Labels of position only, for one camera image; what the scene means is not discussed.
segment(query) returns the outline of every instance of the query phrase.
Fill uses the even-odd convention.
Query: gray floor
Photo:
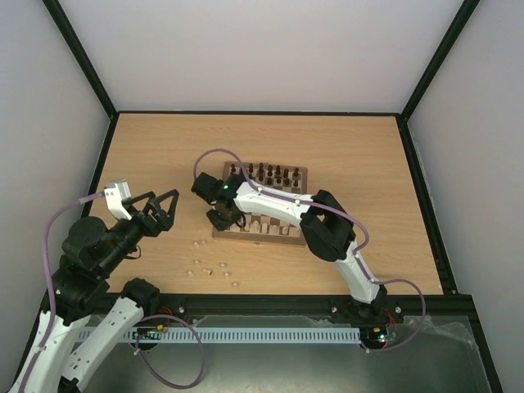
[[[207,345],[206,378],[191,392],[489,392],[478,350],[468,343],[467,320],[458,320],[435,318],[440,327],[381,355],[366,355],[358,346]],[[200,367],[193,345],[160,345],[147,357],[160,375],[180,384],[192,381]],[[120,344],[85,393],[115,391],[173,390],[149,374],[129,345]]]

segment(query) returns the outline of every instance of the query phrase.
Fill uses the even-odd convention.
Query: wooden table
[[[120,115],[99,189],[126,178],[134,196],[177,188],[180,198],[174,227],[143,239],[142,258],[120,264],[111,291],[140,277],[170,293],[349,293],[335,266],[307,247],[211,237],[209,206],[190,188],[195,159],[215,147],[235,151],[244,161],[307,167],[310,193],[328,190],[367,226],[371,242],[363,255],[378,278],[407,278],[425,294],[442,293],[395,118],[179,114]],[[222,153],[210,155],[198,171],[219,178],[226,160]],[[91,214],[108,226],[115,222],[103,200],[93,204]],[[362,238],[357,232],[357,240]],[[194,247],[202,240],[205,246]],[[416,293],[403,284],[388,291]]]

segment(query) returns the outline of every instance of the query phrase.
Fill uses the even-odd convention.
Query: gray wall
[[[61,0],[121,110],[401,111],[462,0]]]
[[[459,290],[524,389],[524,2],[484,1],[411,121]]]
[[[0,391],[11,387],[44,293],[49,216],[83,196],[108,119],[40,1],[0,1]],[[57,221],[50,248],[79,210]]]

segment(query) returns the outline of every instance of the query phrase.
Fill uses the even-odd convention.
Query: electrical wire
[[[61,209],[59,209],[54,215],[51,216],[51,218],[48,220],[46,224],[46,228],[43,230],[43,239],[42,239],[42,257],[43,257],[43,272],[46,277],[46,287],[47,287],[47,294],[49,297],[49,323],[47,324],[46,330],[42,336],[42,340],[40,340],[38,344],[39,350],[33,354],[33,357],[31,358],[27,369],[25,370],[25,374],[22,377],[22,380],[20,382],[20,387],[18,389],[19,393],[23,393],[25,391],[25,386],[27,385],[27,381],[29,380],[29,376],[31,375],[31,372],[33,371],[34,365],[36,364],[38,357],[40,356],[40,353],[45,348],[47,339],[51,335],[52,326],[55,323],[55,317],[56,317],[56,299],[55,299],[55,291],[52,286],[52,273],[51,273],[51,265],[49,263],[49,246],[48,246],[48,239],[49,239],[49,232],[51,231],[51,226],[55,222],[55,220],[63,215],[66,211],[74,209],[77,206],[83,205],[86,202],[93,201],[97,198],[103,197],[103,193],[99,192],[96,194],[88,195],[84,198],[80,198],[70,205],[64,206]]]
[[[140,344],[140,340],[142,340],[144,335],[138,336],[137,340],[134,343],[135,354],[142,360],[142,362],[144,362],[144,364],[146,365],[149,372],[153,375],[153,377],[155,377],[159,382],[163,383],[164,385],[171,387],[173,389],[179,389],[179,390],[191,389],[192,387],[195,387],[200,382],[202,382],[202,379],[204,377],[204,372],[206,370],[206,364],[207,364],[206,350],[204,349],[204,344],[202,344],[201,338],[198,336],[197,331],[189,323],[173,315],[152,315],[150,317],[142,318],[140,322],[145,322],[145,321],[149,321],[150,319],[157,319],[157,318],[171,319],[175,322],[182,324],[182,326],[184,326],[185,328],[189,329],[192,335],[196,338],[196,341],[198,342],[198,347],[200,348],[201,358],[202,358],[200,372],[196,376],[195,380],[189,383],[188,385],[178,385],[176,383],[169,382],[167,379],[164,379],[159,373],[157,373],[153,369],[153,367],[147,361],[146,357],[142,355],[140,348],[138,347],[138,345]]]
[[[244,165],[244,163],[242,162],[240,157],[237,156],[232,151],[227,150],[227,149],[223,149],[223,148],[215,148],[215,149],[211,149],[209,151],[206,151],[206,152],[202,153],[196,159],[195,164],[193,166],[193,178],[194,179],[197,178],[197,166],[198,166],[198,163],[204,157],[208,156],[211,153],[216,153],[216,152],[226,153],[226,154],[229,154],[230,156],[234,157],[235,160],[237,160],[238,165],[240,166],[240,169],[242,170],[242,173],[244,174],[244,178],[246,178],[247,183],[251,186],[251,188],[253,188],[257,192],[259,192],[260,194],[266,195],[268,197],[273,197],[273,198],[276,198],[276,199],[280,199],[282,201],[288,201],[288,202],[296,203],[296,200],[294,198],[290,198],[288,196],[282,196],[282,195],[279,195],[279,194],[276,194],[276,193],[273,193],[273,192],[268,192],[268,191],[264,190],[261,186],[257,185],[255,182],[253,182],[249,178],[249,175],[247,174],[246,166]],[[415,289],[415,291],[417,291],[418,295],[420,296],[420,300],[422,302],[422,315],[421,315],[420,322],[418,323],[417,328],[408,336],[408,338],[406,338],[401,343],[399,343],[399,344],[397,344],[395,346],[389,346],[387,348],[381,348],[379,350],[370,350],[368,347],[366,347],[363,344],[363,348],[366,350],[366,352],[367,353],[375,353],[375,354],[382,353],[382,352],[387,352],[387,351],[390,351],[390,350],[393,350],[393,349],[400,348],[401,346],[405,346],[407,343],[412,341],[418,335],[418,333],[422,330],[422,327],[424,325],[424,319],[426,318],[426,300],[424,299],[424,295],[423,295],[422,291],[420,290],[420,288],[417,286],[417,284],[415,284],[414,282],[411,282],[409,280],[406,280],[404,278],[395,278],[395,279],[386,280],[386,281],[378,281],[378,280],[376,280],[374,278],[372,279],[371,276],[369,275],[368,271],[364,267],[362,261],[360,260],[359,254],[358,254],[359,251],[362,250],[364,247],[366,247],[367,244],[369,243],[369,232],[364,227],[364,225],[362,223],[360,223],[354,217],[351,217],[350,215],[348,215],[343,210],[334,209],[331,206],[322,205],[320,203],[316,203],[316,202],[312,202],[312,201],[302,201],[302,200],[300,200],[300,203],[304,204],[304,205],[308,205],[308,206],[317,207],[319,209],[324,209],[324,210],[330,211],[330,212],[332,212],[332,213],[334,213],[336,215],[340,215],[341,217],[347,219],[348,221],[350,221],[351,223],[355,224],[357,227],[359,227],[362,230],[362,232],[364,233],[364,241],[363,241],[363,243],[361,245],[357,246],[353,250],[353,255],[355,256],[357,264],[359,265],[360,270],[362,270],[362,273],[364,274],[364,276],[366,277],[367,280],[369,280],[370,282],[372,282],[374,284],[377,284],[377,285],[388,285],[388,284],[392,284],[392,283],[395,283],[395,282],[402,282],[402,283],[405,283],[405,284],[409,284],[411,287],[413,287]]]

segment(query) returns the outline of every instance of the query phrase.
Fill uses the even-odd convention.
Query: chessboard
[[[247,168],[249,177],[258,184],[294,194],[307,193],[306,168],[267,162],[243,164]],[[230,174],[242,174],[236,161],[225,163],[222,180],[226,180]],[[221,232],[213,228],[213,238],[305,245],[300,228],[267,215],[246,214],[244,228],[239,228],[236,224]]]

